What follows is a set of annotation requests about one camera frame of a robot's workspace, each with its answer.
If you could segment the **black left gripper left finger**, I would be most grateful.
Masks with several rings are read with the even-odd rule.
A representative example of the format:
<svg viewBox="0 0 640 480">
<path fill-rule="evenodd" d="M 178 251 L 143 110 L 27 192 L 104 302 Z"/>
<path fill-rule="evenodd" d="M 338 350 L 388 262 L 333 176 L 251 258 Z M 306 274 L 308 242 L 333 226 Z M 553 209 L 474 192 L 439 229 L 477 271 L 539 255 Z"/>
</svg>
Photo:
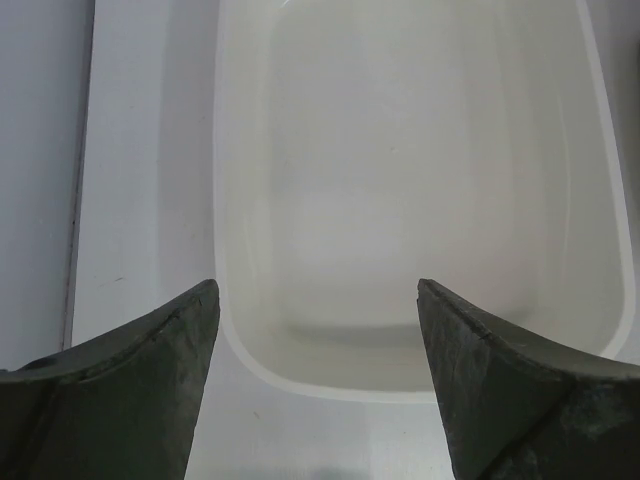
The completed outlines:
<svg viewBox="0 0 640 480">
<path fill-rule="evenodd" d="M 2 371 L 2 478 L 184 478 L 219 319 L 219 287 L 208 279 L 94 339 Z"/>
</svg>

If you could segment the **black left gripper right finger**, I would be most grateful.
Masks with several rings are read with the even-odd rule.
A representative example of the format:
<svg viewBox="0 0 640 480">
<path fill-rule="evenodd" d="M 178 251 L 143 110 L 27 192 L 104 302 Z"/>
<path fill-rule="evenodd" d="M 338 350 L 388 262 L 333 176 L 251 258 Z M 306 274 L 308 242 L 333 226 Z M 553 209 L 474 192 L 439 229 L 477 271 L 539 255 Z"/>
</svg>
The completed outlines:
<svg viewBox="0 0 640 480">
<path fill-rule="evenodd" d="M 639 368 L 553 342 L 418 283 L 457 479 L 636 479 Z"/>
</svg>

